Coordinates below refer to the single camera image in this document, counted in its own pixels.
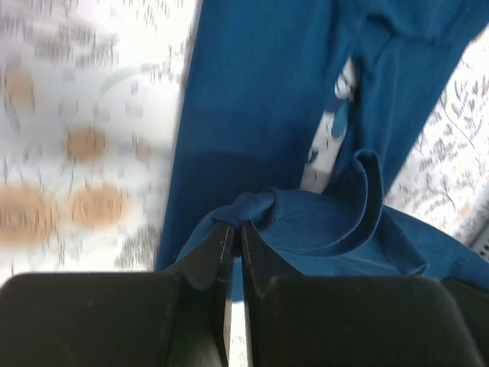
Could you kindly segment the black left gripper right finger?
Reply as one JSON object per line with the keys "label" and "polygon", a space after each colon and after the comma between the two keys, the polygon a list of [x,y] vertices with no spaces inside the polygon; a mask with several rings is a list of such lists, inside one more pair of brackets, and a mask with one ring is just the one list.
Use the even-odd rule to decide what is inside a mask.
{"label": "black left gripper right finger", "polygon": [[242,235],[252,366],[475,366],[449,292],[420,277],[307,277],[252,223]]}

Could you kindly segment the dark blue t shirt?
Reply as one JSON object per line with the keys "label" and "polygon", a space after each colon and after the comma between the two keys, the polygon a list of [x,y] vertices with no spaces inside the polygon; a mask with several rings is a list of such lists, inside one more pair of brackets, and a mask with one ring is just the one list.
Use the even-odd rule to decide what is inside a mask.
{"label": "dark blue t shirt", "polygon": [[253,222],[307,275],[488,286],[488,264],[384,205],[486,1],[205,1],[156,267]]}

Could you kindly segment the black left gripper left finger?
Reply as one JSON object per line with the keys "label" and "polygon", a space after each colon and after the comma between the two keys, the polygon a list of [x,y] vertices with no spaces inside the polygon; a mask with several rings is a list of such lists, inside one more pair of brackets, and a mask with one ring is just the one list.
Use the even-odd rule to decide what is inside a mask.
{"label": "black left gripper left finger", "polygon": [[1,364],[226,366],[234,237],[219,222],[165,271],[10,278],[1,289]]}

